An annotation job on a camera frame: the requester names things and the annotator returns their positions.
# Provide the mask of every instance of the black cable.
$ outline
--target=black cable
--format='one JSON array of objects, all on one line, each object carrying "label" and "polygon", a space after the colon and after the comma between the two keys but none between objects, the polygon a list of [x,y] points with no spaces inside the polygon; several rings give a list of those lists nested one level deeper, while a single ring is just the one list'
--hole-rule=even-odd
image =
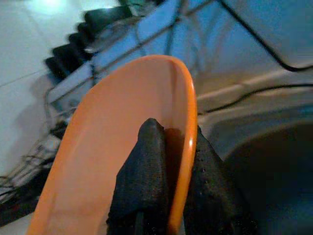
[{"label": "black cable", "polygon": [[260,89],[257,89],[257,90],[254,90],[254,91],[251,91],[251,92],[248,92],[248,93],[242,95],[241,97],[239,97],[238,99],[236,99],[235,101],[233,101],[233,102],[231,102],[231,103],[222,105],[222,106],[217,107],[217,108],[205,110],[205,111],[204,111],[203,113],[201,113],[200,115],[202,115],[202,114],[208,114],[208,113],[212,113],[212,112],[215,112],[215,111],[219,111],[219,110],[222,110],[222,109],[229,108],[229,107],[231,107],[231,106],[233,106],[233,105],[235,105],[235,104],[238,104],[238,103],[240,103],[241,101],[243,101],[243,100],[249,98],[250,96],[252,96],[252,95],[254,95],[254,94],[257,94],[257,93],[261,93],[261,92],[265,92],[265,91],[270,91],[270,90],[276,90],[276,89],[282,89],[282,88],[300,88],[300,87],[313,87],[313,83],[279,85],[279,86],[273,86],[273,87],[260,88]]},{"label": "black cable", "polygon": [[272,58],[284,69],[290,72],[301,72],[309,69],[313,69],[313,65],[297,68],[286,64],[282,59],[277,55],[273,48],[266,44],[265,40],[253,30],[253,28],[245,22],[230,6],[228,6],[223,0],[217,0],[221,6],[238,22],[244,27],[249,34],[272,56]]}]

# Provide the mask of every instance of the white surface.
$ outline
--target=white surface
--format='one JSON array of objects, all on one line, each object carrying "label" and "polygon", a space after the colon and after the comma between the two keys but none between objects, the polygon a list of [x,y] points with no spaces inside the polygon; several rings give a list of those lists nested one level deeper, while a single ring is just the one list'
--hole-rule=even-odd
[{"label": "white surface", "polygon": [[0,86],[43,70],[48,46],[21,1],[0,1]]},{"label": "white surface", "polygon": [[82,9],[77,0],[28,0],[23,1],[25,11],[37,25],[50,47],[67,44],[67,36],[75,32],[82,21]]},{"label": "white surface", "polygon": [[0,235],[24,235],[26,234],[27,227],[31,220],[31,216],[33,214],[29,214],[21,219],[14,221],[6,226],[0,228]]}]

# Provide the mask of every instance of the electrical wire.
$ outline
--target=electrical wire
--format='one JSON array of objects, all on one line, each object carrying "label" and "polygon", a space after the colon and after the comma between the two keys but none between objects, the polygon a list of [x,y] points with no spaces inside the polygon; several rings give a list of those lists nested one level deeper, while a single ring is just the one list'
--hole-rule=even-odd
[{"label": "electrical wire", "polygon": [[313,69],[313,65],[297,68],[286,64],[275,52],[273,48],[271,48],[265,40],[247,23],[245,22],[230,6],[228,6],[223,0],[216,0],[242,27],[244,27],[249,34],[267,51],[268,54],[272,56],[272,58],[284,69],[290,72],[301,72],[309,69]]},{"label": "electrical wire", "polygon": [[35,172],[38,168],[43,168],[45,165],[51,162],[51,159],[54,159],[54,157],[42,159],[42,161],[39,164],[35,165],[32,169],[28,170],[23,175],[20,175],[16,180],[21,180],[23,177],[29,175],[32,172]]},{"label": "electrical wire", "polygon": [[0,179],[5,180],[4,184],[0,185],[0,188],[14,188],[14,184],[13,184],[11,178],[9,178],[7,176],[0,176]]},{"label": "electrical wire", "polygon": [[254,94],[261,93],[261,92],[270,91],[270,90],[277,90],[277,89],[290,89],[290,88],[301,88],[301,87],[313,87],[313,83],[289,84],[289,85],[279,85],[279,86],[260,88],[260,89],[248,92],[248,93],[240,96],[238,99],[236,99],[233,102],[230,102],[228,104],[222,105],[222,106],[217,107],[217,108],[205,110],[203,113],[201,113],[199,115],[208,114],[208,113],[212,113],[212,112],[215,112],[215,111],[219,111],[219,110],[223,110],[223,109],[229,108],[231,106],[234,106],[234,105],[236,105],[236,104],[246,100],[250,96],[252,96]]},{"label": "electrical wire", "polygon": [[[59,131],[64,131],[64,130],[66,130],[66,127],[60,129]],[[31,172],[32,172],[33,170],[35,170],[36,168],[40,167],[41,164],[47,160],[47,159],[45,159],[45,158],[38,157],[38,156],[37,156],[38,154],[39,154],[39,153],[37,152],[35,155],[25,155],[25,156],[22,156],[22,158],[23,158],[23,160],[24,160],[23,166],[22,166],[21,169],[19,169],[17,172],[15,172],[13,176],[10,177],[11,180],[12,180],[12,179],[14,179],[14,180],[16,180],[16,181],[20,180],[21,178],[23,178],[24,176],[28,175],[29,173],[31,173]],[[41,161],[39,164],[32,164],[32,160],[33,160],[33,159],[42,160],[42,161]],[[19,174],[21,174],[25,169],[27,169],[27,167],[28,167],[29,165],[30,165],[30,166],[33,166],[33,168],[32,168],[31,170],[29,170],[28,172],[24,173],[23,175],[20,175],[20,176],[19,176]]]},{"label": "electrical wire", "polygon": [[[71,108],[71,109],[69,109],[69,110],[67,110],[67,111],[60,112],[60,113],[59,113],[58,115],[56,115],[55,117],[58,117],[58,116],[60,116],[60,115],[63,115],[64,113],[69,112],[69,111],[72,111],[72,110],[74,110],[74,109],[75,109],[75,108]],[[42,157],[38,157],[38,156],[37,156],[37,155],[40,153],[40,150],[38,150],[38,151],[37,151],[36,153],[34,153],[34,154],[31,154],[31,153],[32,153],[34,147],[35,147],[35,146],[38,146],[38,144],[39,144],[40,142],[42,142],[43,140],[45,140],[48,135],[49,135],[49,133],[46,134],[43,138],[37,140],[37,141],[34,143],[34,145],[33,145],[33,146],[31,147],[31,149],[29,150],[28,154],[22,156],[23,162],[22,162],[19,166],[17,166],[17,167],[9,174],[9,176],[0,176],[0,178],[6,179],[6,181],[0,185],[0,188],[4,188],[3,186],[5,186],[6,184],[8,184],[8,183],[10,183],[10,182],[11,182],[12,185],[13,185],[13,180],[16,180],[16,178],[18,177],[19,174],[21,174],[25,169],[27,169],[27,167],[28,167],[29,165],[32,165],[32,160],[33,160],[33,159],[43,160],[43,161],[46,160],[46,159],[44,159],[44,158],[42,158]]]},{"label": "electrical wire", "polygon": [[13,192],[15,192],[17,189],[15,188],[15,189],[13,189],[13,190],[10,190],[10,191],[7,191],[7,192],[3,192],[3,193],[0,193],[0,197],[2,197],[2,196],[5,196],[5,195],[7,195],[7,194],[9,194],[9,193],[13,193]]},{"label": "electrical wire", "polygon": [[71,112],[75,111],[76,109],[77,109],[77,106],[74,106],[74,107],[69,108],[65,111],[61,111],[61,112],[57,113],[57,115],[54,115],[52,118],[55,119],[55,118],[58,118],[58,117],[64,116],[64,115],[68,116],[69,114],[71,114]]}]

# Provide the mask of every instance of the white tiled wall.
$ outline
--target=white tiled wall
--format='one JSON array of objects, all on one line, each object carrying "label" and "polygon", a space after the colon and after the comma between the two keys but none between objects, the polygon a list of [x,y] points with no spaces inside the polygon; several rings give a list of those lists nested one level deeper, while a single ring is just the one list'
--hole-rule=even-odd
[{"label": "white tiled wall", "polygon": [[[115,0],[0,1],[0,175],[9,172],[44,131],[44,94],[52,87],[43,60],[67,43],[83,12]],[[31,215],[0,228],[23,235]]]}]

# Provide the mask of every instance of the orange plastic scoop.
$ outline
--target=orange plastic scoop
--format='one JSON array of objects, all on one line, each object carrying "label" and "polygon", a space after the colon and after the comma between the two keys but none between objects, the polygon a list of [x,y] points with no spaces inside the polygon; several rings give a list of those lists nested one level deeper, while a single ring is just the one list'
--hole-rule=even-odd
[{"label": "orange plastic scoop", "polygon": [[27,234],[106,234],[116,175],[148,118],[166,130],[173,195],[168,233],[177,234],[196,148],[197,106],[188,69],[163,55],[126,64],[85,96],[66,130]]}]

